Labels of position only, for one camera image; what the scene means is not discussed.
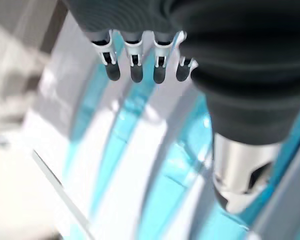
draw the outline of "black fingertip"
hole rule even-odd
[[[162,66],[155,67],[153,71],[153,80],[156,84],[162,84],[166,77],[166,69]]]
[[[190,67],[184,65],[180,66],[178,65],[178,68],[176,69],[175,77],[179,82],[183,82],[187,79],[190,73]]]
[[[117,81],[120,78],[120,69],[117,62],[115,64],[110,63],[106,65],[105,70],[110,80]]]
[[[142,66],[134,65],[130,67],[131,78],[135,83],[140,83],[144,77]]]

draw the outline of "robotic hand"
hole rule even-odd
[[[133,81],[142,80],[142,32],[154,32],[154,81],[176,32],[186,32],[177,79],[205,93],[213,131],[213,182],[230,213],[267,186],[300,111],[300,0],[64,0],[110,79],[120,71],[111,31],[121,32]]]

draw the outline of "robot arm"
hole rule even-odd
[[[121,32],[133,81],[142,73],[143,31],[155,35],[154,81],[165,79],[174,34],[184,31],[176,72],[207,100],[216,197],[244,210],[267,186],[300,111],[300,0],[64,0],[102,58],[120,70],[111,31]]]

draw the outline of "white surface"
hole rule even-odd
[[[0,240],[33,240],[54,232],[49,197],[49,183],[31,156],[20,147],[0,147]]]

